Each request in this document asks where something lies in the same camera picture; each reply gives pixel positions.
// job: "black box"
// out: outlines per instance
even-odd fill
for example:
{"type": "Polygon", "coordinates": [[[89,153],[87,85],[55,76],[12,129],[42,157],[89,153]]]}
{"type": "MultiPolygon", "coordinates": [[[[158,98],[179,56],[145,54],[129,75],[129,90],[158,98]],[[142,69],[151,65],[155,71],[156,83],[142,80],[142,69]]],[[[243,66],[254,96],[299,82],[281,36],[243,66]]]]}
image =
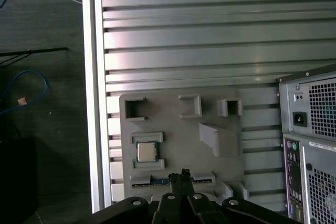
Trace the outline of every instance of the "black box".
{"type": "Polygon", "coordinates": [[[37,210],[32,137],[0,142],[0,223],[22,223],[37,210]]]}

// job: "metal side panel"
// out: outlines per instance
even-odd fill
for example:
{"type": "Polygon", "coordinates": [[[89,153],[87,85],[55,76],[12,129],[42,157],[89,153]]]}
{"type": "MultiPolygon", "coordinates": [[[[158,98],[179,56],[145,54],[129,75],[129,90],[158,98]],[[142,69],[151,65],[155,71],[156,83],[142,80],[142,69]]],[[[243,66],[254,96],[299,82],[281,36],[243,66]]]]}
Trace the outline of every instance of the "metal side panel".
{"type": "Polygon", "coordinates": [[[208,86],[242,99],[250,199],[285,209],[274,83],[336,61],[336,0],[83,0],[83,18],[93,211],[124,197],[119,96],[208,86]]]}

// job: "power supply unit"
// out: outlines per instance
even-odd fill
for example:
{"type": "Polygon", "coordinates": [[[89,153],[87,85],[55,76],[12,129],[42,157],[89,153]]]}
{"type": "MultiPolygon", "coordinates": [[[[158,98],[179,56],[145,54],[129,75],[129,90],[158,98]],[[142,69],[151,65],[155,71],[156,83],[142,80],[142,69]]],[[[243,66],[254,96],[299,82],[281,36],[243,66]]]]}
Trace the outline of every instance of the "power supply unit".
{"type": "Polygon", "coordinates": [[[278,82],[288,215],[336,223],[336,65],[278,82]]]}

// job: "fan grille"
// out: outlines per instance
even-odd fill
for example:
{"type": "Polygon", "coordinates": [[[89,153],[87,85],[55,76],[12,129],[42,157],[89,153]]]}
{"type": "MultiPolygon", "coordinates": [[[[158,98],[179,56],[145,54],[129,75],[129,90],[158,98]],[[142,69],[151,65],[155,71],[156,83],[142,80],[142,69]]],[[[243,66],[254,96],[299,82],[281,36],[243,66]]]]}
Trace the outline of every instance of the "fan grille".
{"type": "Polygon", "coordinates": [[[309,90],[313,134],[336,136],[336,83],[313,85],[309,90]]]}
{"type": "Polygon", "coordinates": [[[320,224],[336,223],[336,178],[314,169],[309,175],[311,215],[320,224]]]}

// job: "dark gray carpet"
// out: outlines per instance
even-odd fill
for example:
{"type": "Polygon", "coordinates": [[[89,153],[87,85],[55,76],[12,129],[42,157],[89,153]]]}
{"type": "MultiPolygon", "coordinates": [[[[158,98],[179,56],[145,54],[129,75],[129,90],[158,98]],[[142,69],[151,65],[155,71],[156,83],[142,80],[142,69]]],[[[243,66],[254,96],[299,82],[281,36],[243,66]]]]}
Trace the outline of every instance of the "dark gray carpet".
{"type": "MultiPolygon", "coordinates": [[[[33,55],[0,69],[0,91],[25,69],[39,70],[47,77],[50,90],[44,100],[2,119],[15,124],[22,136],[36,138],[38,211],[44,224],[72,223],[91,211],[82,7],[70,0],[8,0],[0,9],[0,26],[1,52],[70,49],[33,55]]],[[[42,89],[38,77],[22,76],[6,105],[16,105],[21,97],[29,101],[42,89]]],[[[33,215],[25,223],[39,220],[33,215]]]]}

